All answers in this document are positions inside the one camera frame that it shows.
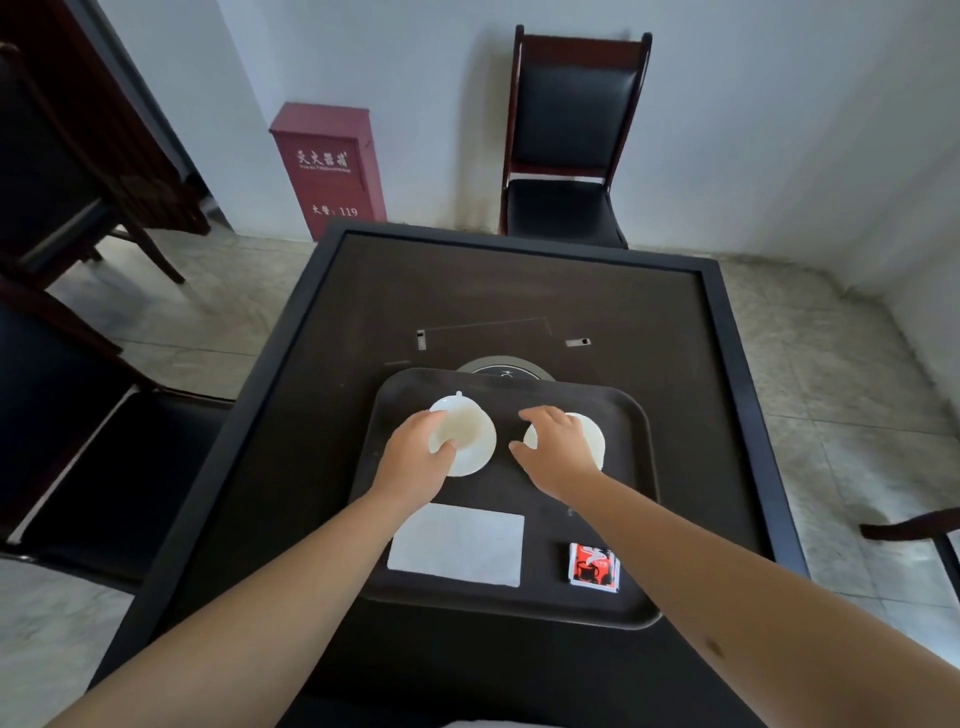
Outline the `person's left forearm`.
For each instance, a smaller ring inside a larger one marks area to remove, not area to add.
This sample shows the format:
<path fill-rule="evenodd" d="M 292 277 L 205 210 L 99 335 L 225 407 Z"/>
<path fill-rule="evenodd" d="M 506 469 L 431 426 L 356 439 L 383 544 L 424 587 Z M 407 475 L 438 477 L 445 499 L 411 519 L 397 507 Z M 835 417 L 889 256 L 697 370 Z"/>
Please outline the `person's left forearm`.
<path fill-rule="evenodd" d="M 425 491 L 372 489 L 45 728 L 274 728 Z"/>

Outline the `white porcelain cup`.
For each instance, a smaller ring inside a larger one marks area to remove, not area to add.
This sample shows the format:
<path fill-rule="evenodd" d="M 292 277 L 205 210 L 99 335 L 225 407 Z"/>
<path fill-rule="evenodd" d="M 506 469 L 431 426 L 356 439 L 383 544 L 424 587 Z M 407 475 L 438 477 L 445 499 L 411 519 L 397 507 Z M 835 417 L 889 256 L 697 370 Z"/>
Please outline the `white porcelain cup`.
<path fill-rule="evenodd" d="M 446 443 L 452 443 L 458 454 L 474 446 L 482 429 L 481 408 L 475 400 L 457 391 L 433 402 L 428 411 L 443 413 L 443 418 L 428 437 L 431 454 L 437 454 Z"/>

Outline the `person's right hand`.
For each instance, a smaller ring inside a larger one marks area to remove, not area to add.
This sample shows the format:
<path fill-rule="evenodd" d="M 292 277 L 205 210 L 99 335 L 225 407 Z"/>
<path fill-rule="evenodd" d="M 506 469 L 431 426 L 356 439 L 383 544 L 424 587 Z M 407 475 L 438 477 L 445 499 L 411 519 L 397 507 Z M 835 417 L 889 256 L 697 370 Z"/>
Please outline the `person's right hand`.
<path fill-rule="evenodd" d="M 519 418 L 533 424 L 537 436 L 535 472 L 525 472 L 534 486 L 568 507 L 580 504 L 601 470 L 582 433 L 581 421 L 550 405 L 521 409 Z"/>

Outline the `red fire extinguisher cabinet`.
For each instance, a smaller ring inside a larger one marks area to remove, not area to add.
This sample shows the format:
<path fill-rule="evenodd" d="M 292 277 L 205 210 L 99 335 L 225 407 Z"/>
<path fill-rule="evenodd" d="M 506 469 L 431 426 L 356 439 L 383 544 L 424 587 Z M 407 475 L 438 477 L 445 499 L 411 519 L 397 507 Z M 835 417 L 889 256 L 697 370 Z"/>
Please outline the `red fire extinguisher cabinet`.
<path fill-rule="evenodd" d="M 387 221 L 368 109 L 286 102 L 270 133 L 312 240 L 335 218 Z"/>

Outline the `person's left hand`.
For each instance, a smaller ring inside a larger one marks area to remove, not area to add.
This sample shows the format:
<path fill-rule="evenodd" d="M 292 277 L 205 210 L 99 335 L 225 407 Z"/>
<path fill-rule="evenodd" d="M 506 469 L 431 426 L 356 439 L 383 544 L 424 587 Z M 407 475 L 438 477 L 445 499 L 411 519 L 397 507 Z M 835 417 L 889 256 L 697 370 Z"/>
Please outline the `person's left hand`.
<path fill-rule="evenodd" d="M 393 431 L 369 489 L 378 502 L 409 517 L 438 494 L 450 467 L 430 464 L 428 437 L 444 416 L 442 412 L 416 412 Z"/>

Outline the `round black table dial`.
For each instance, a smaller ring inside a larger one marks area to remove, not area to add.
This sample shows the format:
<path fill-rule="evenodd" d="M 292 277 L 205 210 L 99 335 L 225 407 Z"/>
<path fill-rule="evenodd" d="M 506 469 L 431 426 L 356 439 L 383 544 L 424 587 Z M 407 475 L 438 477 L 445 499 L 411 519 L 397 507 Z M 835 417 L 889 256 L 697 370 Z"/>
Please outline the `round black table dial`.
<path fill-rule="evenodd" d="M 513 379 L 546 382 L 555 381 L 555 377 L 539 365 L 511 355 L 492 355 L 475 358 L 460 366 L 457 372 Z"/>

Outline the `black plastic tray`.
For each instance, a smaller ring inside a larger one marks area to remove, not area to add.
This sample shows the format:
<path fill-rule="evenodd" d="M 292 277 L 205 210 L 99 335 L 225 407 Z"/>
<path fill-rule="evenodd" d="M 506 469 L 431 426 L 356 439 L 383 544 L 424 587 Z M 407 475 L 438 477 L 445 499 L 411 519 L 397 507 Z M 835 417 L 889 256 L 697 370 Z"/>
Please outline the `black plastic tray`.
<path fill-rule="evenodd" d="M 610 387 L 528 378 L 414 368 L 391 376 L 378 391 L 349 494 L 369 491 L 387 439 L 408 416 L 462 391 L 492 419 L 497 442 L 485 467 L 448 477 L 433 504 L 447 504 L 524 517 L 519 587 L 471 583 L 395 571 L 387 567 L 389 544 L 362 588 L 362 597 L 415 606 L 525 617 L 537 620 L 638 630 L 660 612 L 627 575 L 618 593 L 571 586 L 570 544 L 608 549 L 581 516 L 536 488 L 511 455 L 509 443 L 529 427 L 522 409 L 558 407 L 591 418 L 606 440 L 603 473 L 657 501 L 659 487 L 650 426 L 642 407 Z"/>

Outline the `wooden chair with black cushion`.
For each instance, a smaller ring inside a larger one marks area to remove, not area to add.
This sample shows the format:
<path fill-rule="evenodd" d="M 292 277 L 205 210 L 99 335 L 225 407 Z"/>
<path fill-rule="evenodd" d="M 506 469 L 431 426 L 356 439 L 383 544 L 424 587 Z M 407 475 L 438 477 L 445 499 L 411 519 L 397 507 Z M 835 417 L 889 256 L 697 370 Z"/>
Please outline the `wooden chair with black cushion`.
<path fill-rule="evenodd" d="M 932 542 L 950 586 L 960 603 L 960 506 L 914 516 L 893 524 L 858 525 L 861 535 L 876 542 Z"/>
<path fill-rule="evenodd" d="M 135 594 L 234 407 L 0 273 L 0 560 Z"/>
<path fill-rule="evenodd" d="M 186 282 L 58 120 L 18 47 L 0 42 L 0 273 L 46 289 L 75 263 L 102 261 L 97 244 L 118 227 L 174 284 Z"/>
<path fill-rule="evenodd" d="M 517 25 L 498 232 L 627 250 L 611 187 L 649 67 L 638 40 L 528 33 Z"/>

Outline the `red tea packet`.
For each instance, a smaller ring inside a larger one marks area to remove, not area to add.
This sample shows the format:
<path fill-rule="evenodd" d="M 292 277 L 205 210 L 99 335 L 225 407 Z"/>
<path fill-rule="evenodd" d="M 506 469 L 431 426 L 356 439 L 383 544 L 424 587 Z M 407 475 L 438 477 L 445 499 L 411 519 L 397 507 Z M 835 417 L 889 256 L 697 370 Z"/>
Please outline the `red tea packet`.
<path fill-rule="evenodd" d="M 620 585 L 619 559 L 608 549 L 571 542 L 567 580 L 571 586 L 617 594 Z"/>

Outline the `white paper napkin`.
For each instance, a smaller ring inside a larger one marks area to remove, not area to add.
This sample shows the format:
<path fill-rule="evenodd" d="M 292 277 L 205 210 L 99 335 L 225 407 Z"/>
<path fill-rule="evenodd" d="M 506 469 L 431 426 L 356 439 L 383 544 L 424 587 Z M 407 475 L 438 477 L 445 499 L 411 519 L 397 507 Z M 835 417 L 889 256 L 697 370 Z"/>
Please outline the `white paper napkin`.
<path fill-rule="evenodd" d="M 431 502 L 396 531 L 387 568 L 518 588 L 523 534 L 522 515 Z"/>

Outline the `white porcelain saucer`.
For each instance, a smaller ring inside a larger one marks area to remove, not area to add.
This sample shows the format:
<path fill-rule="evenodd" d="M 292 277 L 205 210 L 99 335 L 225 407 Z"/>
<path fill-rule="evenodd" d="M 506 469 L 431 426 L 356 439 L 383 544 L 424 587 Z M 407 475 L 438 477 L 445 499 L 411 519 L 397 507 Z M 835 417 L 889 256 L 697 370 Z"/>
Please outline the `white porcelain saucer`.
<path fill-rule="evenodd" d="M 473 447 L 457 452 L 455 461 L 450 467 L 450 478 L 470 476 L 483 469 L 491 460 L 498 442 L 497 430 L 490 415 L 481 408 L 481 431 L 474 441 Z"/>

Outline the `white porcelain lid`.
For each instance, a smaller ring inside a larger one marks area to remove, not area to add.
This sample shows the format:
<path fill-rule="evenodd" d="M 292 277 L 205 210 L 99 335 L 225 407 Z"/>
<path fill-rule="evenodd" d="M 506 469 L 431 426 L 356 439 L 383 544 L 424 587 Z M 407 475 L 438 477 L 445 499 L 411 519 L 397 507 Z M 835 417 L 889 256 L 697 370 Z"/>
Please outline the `white porcelain lid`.
<path fill-rule="evenodd" d="M 606 455 L 606 440 L 601 428 L 593 419 L 587 417 L 586 415 L 582 415 L 577 412 L 566 412 L 565 415 L 568 418 L 576 419 L 581 422 L 582 435 L 587 443 L 591 457 L 593 458 L 596 468 L 602 471 Z M 533 423 L 528 426 L 522 442 L 531 450 L 535 450 L 537 448 L 538 436 Z"/>

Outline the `person's right forearm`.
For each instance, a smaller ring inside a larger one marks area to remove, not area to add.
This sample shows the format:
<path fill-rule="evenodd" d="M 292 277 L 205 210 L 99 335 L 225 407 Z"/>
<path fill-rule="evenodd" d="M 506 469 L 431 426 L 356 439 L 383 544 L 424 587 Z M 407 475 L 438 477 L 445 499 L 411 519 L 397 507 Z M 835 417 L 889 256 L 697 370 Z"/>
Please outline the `person's right forearm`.
<path fill-rule="evenodd" d="M 603 474 L 557 493 L 769 728 L 960 728 L 960 670 L 867 611 Z"/>

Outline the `black square table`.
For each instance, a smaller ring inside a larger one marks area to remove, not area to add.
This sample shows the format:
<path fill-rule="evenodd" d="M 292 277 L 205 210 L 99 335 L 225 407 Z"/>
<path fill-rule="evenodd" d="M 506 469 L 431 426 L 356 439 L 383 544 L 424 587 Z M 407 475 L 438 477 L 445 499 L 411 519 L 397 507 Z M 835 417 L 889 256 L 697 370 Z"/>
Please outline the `black square table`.
<path fill-rule="evenodd" d="M 512 356 L 630 396 L 658 499 L 808 577 L 715 261 L 333 223 L 311 254 L 92 685 L 350 502 L 390 377 Z M 760 728 L 665 618 L 646 628 L 360 598 L 290 723 Z"/>

